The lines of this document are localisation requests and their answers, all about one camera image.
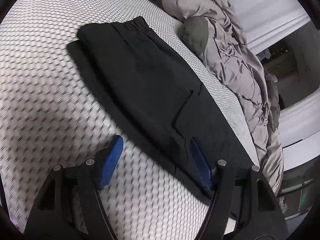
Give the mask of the black pants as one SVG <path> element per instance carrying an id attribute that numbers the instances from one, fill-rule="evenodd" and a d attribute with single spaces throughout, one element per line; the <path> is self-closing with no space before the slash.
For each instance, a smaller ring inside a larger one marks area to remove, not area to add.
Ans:
<path id="1" fill-rule="evenodd" d="M 81 76 L 120 129 L 198 200 L 209 204 L 191 150 L 244 178 L 252 160 L 205 85 L 144 18 L 89 23 L 67 45 Z"/>

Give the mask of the white honeycomb mattress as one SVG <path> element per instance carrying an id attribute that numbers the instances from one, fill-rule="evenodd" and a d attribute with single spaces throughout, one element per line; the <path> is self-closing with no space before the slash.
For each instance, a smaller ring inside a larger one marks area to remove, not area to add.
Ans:
<path id="1" fill-rule="evenodd" d="M 66 46 L 87 23 L 142 16 L 205 84 L 254 163 L 237 97 L 181 42 L 179 20 L 149 0 L 18 0 L 1 23 L 1 178 L 25 228 L 48 172 L 81 164 L 121 131 L 86 88 Z M 101 200 L 119 239 L 193 239 L 207 207 L 131 141 Z"/>

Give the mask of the grey rumpled duvet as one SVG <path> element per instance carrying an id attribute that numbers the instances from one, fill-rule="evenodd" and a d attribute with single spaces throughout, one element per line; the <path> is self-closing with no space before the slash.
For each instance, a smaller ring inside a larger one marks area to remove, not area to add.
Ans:
<path id="1" fill-rule="evenodd" d="M 229 0 L 161 0 L 161 4 L 182 22 L 183 43 L 238 97 L 262 172 L 278 193 L 284 154 L 276 77 L 249 50 L 233 5 Z"/>

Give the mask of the white curtain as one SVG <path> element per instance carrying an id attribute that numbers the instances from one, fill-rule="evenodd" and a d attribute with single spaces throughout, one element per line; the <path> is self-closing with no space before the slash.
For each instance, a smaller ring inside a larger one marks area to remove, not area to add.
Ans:
<path id="1" fill-rule="evenodd" d="M 319 0 L 230 0 L 248 47 L 278 79 L 287 175 L 319 160 Z"/>

